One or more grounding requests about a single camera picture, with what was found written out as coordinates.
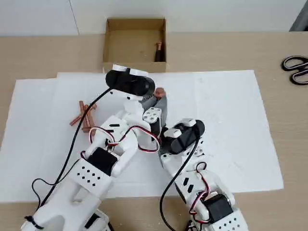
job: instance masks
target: scissors handle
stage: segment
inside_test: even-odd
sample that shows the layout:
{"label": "scissors handle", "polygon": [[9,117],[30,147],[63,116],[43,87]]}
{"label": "scissors handle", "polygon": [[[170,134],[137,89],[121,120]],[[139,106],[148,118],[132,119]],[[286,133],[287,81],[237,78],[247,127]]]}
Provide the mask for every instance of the scissors handle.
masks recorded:
{"label": "scissors handle", "polygon": [[308,85],[308,80],[307,81],[297,80],[298,77],[303,76],[305,74],[308,74],[308,69],[302,69],[301,71],[294,73],[293,75],[290,76],[290,81],[296,85]]}
{"label": "scissors handle", "polygon": [[[295,64],[293,66],[287,66],[287,62],[290,61],[290,60],[300,60],[300,61],[302,61],[302,63],[301,64]],[[302,56],[302,55],[293,55],[293,56],[287,57],[281,63],[281,68],[284,71],[294,71],[294,70],[301,71],[305,67],[308,67],[308,57],[305,57],[305,56]]]}

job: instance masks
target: white wall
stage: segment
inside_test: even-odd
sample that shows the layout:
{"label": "white wall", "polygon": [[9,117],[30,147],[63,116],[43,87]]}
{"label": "white wall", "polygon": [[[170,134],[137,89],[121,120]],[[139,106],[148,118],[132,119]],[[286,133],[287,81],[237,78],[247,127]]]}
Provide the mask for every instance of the white wall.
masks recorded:
{"label": "white wall", "polygon": [[68,0],[0,0],[0,35],[77,35]]}
{"label": "white wall", "polygon": [[71,9],[69,0],[0,0],[0,35],[103,33],[110,16],[164,16],[169,32],[288,31],[305,2],[71,0]]}

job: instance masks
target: white paper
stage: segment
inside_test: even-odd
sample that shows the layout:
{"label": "white paper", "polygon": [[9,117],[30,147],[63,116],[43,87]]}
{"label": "white paper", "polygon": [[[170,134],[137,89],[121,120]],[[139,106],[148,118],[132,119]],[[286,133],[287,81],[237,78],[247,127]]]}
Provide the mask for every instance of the white paper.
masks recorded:
{"label": "white paper", "polygon": [[[20,135],[18,139],[16,136],[7,136],[7,133],[12,133],[12,127],[16,129],[16,125],[22,121],[31,121],[32,116],[27,117],[28,113],[23,113],[26,116],[8,120],[0,154],[1,175],[11,172],[8,168],[2,170],[3,159],[6,159],[6,165],[16,165],[13,161],[16,157],[27,163],[19,165],[19,168],[15,167],[19,174],[37,170],[24,174],[23,179],[14,178],[14,182],[20,185],[21,192],[1,192],[0,201],[36,200],[30,188],[32,179],[43,177],[47,181],[54,181],[62,168],[76,129],[76,126],[70,127],[68,123],[79,114],[78,101],[90,103],[107,89],[104,76],[92,73],[58,74],[54,97],[50,97],[52,110],[49,111],[51,117],[45,123],[46,135],[40,138],[41,142],[35,144],[39,148],[27,150],[32,152],[33,158],[39,156],[39,168],[34,167],[37,165],[26,156],[20,155],[21,150],[24,150],[21,146],[8,155],[8,148],[16,140],[34,143],[30,139],[34,137],[33,134]],[[208,168],[216,172],[232,192],[283,187],[277,155],[253,71],[162,73],[150,74],[150,77],[157,87],[166,89],[169,127],[185,117],[204,121]],[[102,98],[97,111],[92,113],[95,124],[102,124],[106,118],[120,110],[122,102],[122,99],[116,99],[110,94]],[[22,107],[16,107],[14,111],[12,109],[12,101],[10,114],[19,114]],[[79,158],[80,150],[85,150],[88,145],[87,134],[80,132],[68,166]],[[160,196],[169,180],[157,154],[138,152],[123,174],[115,180],[108,197]],[[45,195],[49,189],[40,183],[36,188],[41,195]],[[177,195],[174,188],[169,194]]]}
{"label": "white paper", "polygon": [[36,200],[55,79],[17,80],[0,150],[0,202]]}

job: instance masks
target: ventilation hole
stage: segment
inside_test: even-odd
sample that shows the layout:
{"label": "ventilation hole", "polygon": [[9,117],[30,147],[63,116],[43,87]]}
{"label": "ventilation hole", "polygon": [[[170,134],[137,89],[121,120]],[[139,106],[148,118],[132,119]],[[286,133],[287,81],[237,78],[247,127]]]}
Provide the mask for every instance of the ventilation hole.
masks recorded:
{"label": "ventilation hole", "polygon": [[186,186],[186,185],[187,185],[188,180],[189,180],[189,178],[187,178],[187,177],[186,177],[186,178],[185,178],[185,180],[184,180],[184,182],[183,182],[183,185],[184,185],[184,186]]}
{"label": "ventilation hole", "polygon": [[187,192],[191,193],[191,192],[192,192],[192,189],[193,189],[193,185],[191,184],[191,185],[188,187]]}

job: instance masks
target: open cardboard box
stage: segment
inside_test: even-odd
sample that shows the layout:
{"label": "open cardboard box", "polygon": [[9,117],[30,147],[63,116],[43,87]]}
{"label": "open cardboard box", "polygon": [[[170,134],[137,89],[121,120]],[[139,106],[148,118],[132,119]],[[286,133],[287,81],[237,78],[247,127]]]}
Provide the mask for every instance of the open cardboard box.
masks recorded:
{"label": "open cardboard box", "polygon": [[[162,62],[155,62],[157,43],[162,42]],[[166,71],[166,20],[164,18],[108,18],[103,68],[113,64],[149,73]]]}

